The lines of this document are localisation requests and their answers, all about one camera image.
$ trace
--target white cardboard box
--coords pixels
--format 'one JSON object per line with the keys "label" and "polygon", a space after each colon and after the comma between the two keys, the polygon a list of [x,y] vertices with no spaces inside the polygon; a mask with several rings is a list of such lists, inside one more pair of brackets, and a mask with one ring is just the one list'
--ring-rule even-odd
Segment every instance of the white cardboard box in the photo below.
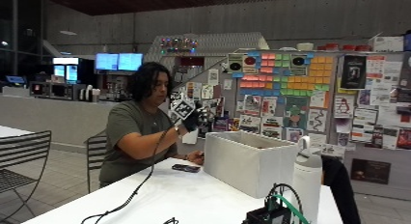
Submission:
{"label": "white cardboard box", "polygon": [[403,37],[375,37],[368,41],[374,52],[401,52]]}
{"label": "white cardboard box", "polygon": [[244,131],[205,136],[205,172],[254,198],[292,183],[295,143]]}

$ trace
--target gray wall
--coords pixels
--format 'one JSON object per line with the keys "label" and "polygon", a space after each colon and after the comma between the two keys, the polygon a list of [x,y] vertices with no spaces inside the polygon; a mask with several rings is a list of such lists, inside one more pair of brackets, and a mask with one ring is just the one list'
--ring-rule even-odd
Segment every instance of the gray wall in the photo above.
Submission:
{"label": "gray wall", "polygon": [[[379,32],[411,27],[411,0],[279,0],[138,14],[89,16],[46,2],[46,40],[60,51],[96,54],[146,52],[155,36],[185,33],[260,32],[270,47],[298,42],[363,43]],[[77,36],[62,35],[66,30]]]}

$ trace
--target screen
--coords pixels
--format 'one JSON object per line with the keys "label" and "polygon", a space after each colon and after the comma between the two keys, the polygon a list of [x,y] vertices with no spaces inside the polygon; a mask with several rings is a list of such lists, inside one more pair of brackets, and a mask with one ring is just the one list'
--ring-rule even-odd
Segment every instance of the screen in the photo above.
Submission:
{"label": "screen", "polygon": [[5,76],[5,78],[8,79],[9,83],[18,83],[18,84],[24,84],[25,80],[22,77],[20,76]]}
{"label": "screen", "polygon": [[54,66],[54,75],[64,76],[65,66]]}
{"label": "screen", "polygon": [[66,66],[65,80],[77,81],[77,66]]}
{"label": "screen", "polygon": [[78,65],[78,58],[53,58],[53,64]]}
{"label": "screen", "polygon": [[121,53],[118,58],[118,70],[137,71],[142,64],[142,53]]}
{"label": "screen", "polygon": [[117,70],[118,54],[97,53],[94,57],[94,68],[97,70]]}

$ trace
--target floor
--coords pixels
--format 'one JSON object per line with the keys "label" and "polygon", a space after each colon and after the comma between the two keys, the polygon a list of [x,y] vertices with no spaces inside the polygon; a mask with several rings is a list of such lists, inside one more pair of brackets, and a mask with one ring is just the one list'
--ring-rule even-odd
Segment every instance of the floor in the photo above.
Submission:
{"label": "floor", "polygon": [[[41,169],[41,162],[14,166],[13,170],[34,176]],[[97,189],[97,172],[92,174],[92,190]],[[18,189],[26,197],[32,186]],[[84,154],[62,151],[50,151],[48,166],[42,180],[28,201],[36,215],[62,206],[88,194],[86,158]],[[363,224],[411,224],[411,201],[380,198],[375,196],[355,195],[356,205]],[[10,214],[20,205],[20,200],[13,192],[0,194],[0,220]],[[22,208],[8,222],[21,223],[33,218],[26,208]]]}

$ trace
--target black cable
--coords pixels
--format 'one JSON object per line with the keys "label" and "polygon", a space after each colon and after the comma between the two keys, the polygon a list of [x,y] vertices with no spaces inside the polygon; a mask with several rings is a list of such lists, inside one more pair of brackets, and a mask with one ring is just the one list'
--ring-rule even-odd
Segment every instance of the black cable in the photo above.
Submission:
{"label": "black cable", "polygon": [[137,195],[137,191],[138,191],[139,187],[145,184],[145,182],[149,180],[149,178],[150,178],[151,175],[153,175],[153,171],[154,171],[154,161],[155,161],[155,160],[154,160],[154,158],[155,158],[155,151],[157,151],[157,149],[158,149],[158,147],[159,147],[159,144],[161,144],[162,141],[163,141],[163,138],[165,138],[165,136],[166,136],[166,134],[167,134],[167,131],[174,127],[174,125],[175,125],[175,123],[177,123],[178,120],[179,120],[179,119],[177,119],[177,120],[174,121],[174,123],[173,123],[171,126],[165,130],[162,136],[161,136],[159,139],[158,139],[158,142],[157,142],[157,145],[155,145],[155,148],[154,148],[154,152],[153,152],[153,155],[151,155],[151,170],[150,170],[150,173],[149,173],[149,175],[146,176],[146,178],[143,179],[143,181],[142,181],[142,183],[139,184],[139,186],[137,187],[137,189],[133,191],[133,193],[131,193],[129,199],[126,200],[126,202],[125,202],[121,206],[118,206],[117,208],[114,208],[113,210],[106,211],[105,213],[101,213],[101,214],[97,214],[97,215],[93,215],[93,216],[86,217],[86,218],[82,220],[81,224],[84,224],[85,221],[89,220],[90,218],[98,217],[97,221],[94,222],[94,224],[97,224],[98,221],[101,220],[101,218],[102,218],[103,216],[106,216],[107,214],[110,214],[110,213],[113,213],[113,212],[121,210],[121,209],[130,203],[130,200],[131,200],[133,196]]}

